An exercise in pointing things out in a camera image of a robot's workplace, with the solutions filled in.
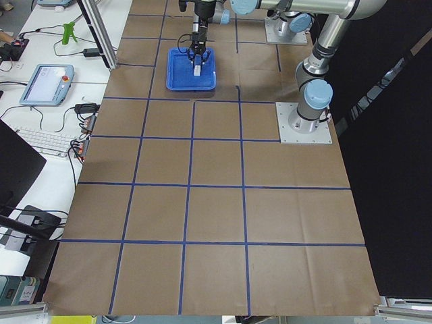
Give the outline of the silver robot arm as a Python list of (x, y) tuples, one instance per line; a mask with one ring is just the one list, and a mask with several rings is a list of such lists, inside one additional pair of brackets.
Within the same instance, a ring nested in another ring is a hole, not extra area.
[[(180, 50), (180, 53), (187, 56), (194, 68), (201, 68), (211, 55), (206, 46), (208, 25), (230, 22), (230, 10), (224, 7), (224, 3), (224, 1), (193, 1), (193, 27), (192, 32), (187, 35), (190, 46)], [(289, 1), (276, 1), (270, 4), (264, 1), (231, 1), (230, 5), (236, 14), (243, 16), (256, 9), (265, 9), (267, 11), (266, 31), (282, 43), (288, 43), (303, 34), (315, 22), (315, 17), (311, 13), (291, 11)]]
[(337, 51), (352, 20), (361, 20), (377, 13), (385, 1), (232, 1), (232, 9), (241, 15), (256, 9), (299, 11), (327, 14), (329, 17), (313, 47), (312, 53), (296, 68), (300, 100), (288, 121), (291, 129), (301, 134), (314, 132), (322, 112), (328, 107), (333, 89), (324, 81), (329, 62)]

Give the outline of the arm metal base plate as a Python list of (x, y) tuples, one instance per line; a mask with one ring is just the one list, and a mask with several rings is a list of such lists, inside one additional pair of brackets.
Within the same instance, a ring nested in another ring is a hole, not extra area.
[(298, 103), (276, 102), (279, 139), (282, 144), (332, 144), (329, 122), (325, 113), (315, 121), (298, 115)]
[(294, 19), (284, 21), (282, 19), (264, 19), (267, 43), (285, 45), (306, 45), (306, 29), (311, 24), (308, 15), (298, 16)]

